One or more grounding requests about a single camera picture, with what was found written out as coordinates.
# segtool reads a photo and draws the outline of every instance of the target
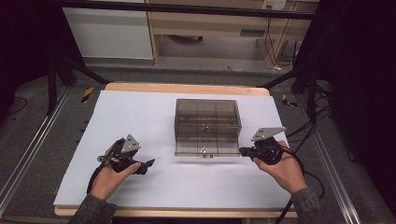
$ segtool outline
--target white cabinet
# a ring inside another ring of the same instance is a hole
[[[64,14],[84,58],[153,60],[146,12],[65,7]]]

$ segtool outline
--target sleeve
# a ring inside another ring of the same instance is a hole
[[[298,223],[333,224],[325,208],[320,204],[318,195],[312,189],[302,189],[291,195],[298,216]]]
[[[87,194],[69,224],[108,224],[111,222],[117,206],[104,202]]]

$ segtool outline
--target person's left hand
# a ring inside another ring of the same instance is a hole
[[[134,174],[140,165],[140,162],[134,163],[125,170],[117,173],[111,167],[110,162],[107,161],[93,182],[91,195],[102,201],[106,201],[116,191],[122,181],[129,175]]]

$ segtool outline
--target human hand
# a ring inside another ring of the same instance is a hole
[[[134,174],[140,165],[140,162],[134,163],[125,170],[117,173],[111,167],[110,161],[106,161],[105,166],[93,182],[91,195],[102,201],[107,200],[120,186],[122,181],[129,175]]]
[[[287,147],[285,141],[279,141],[279,144],[282,147]],[[268,165],[257,158],[254,158],[253,161],[290,194],[308,188],[300,164],[288,153],[283,153],[282,159],[275,165]]]

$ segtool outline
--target wooden table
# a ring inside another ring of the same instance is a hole
[[[269,96],[266,89],[237,87],[237,86],[203,86],[180,84],[153,84],[153,83],[110,83],[106,91],[148,91],[198,94],[231,94],[231,95],[261,95]],[[77,211],[76,207],[55,206],[58,216],[71,217]],[[116,217],[279,217],[281,211],[268,210],[166,210],[166,209],[118,209]],[[288,212],[286,217],[297,217],[295,212]]]

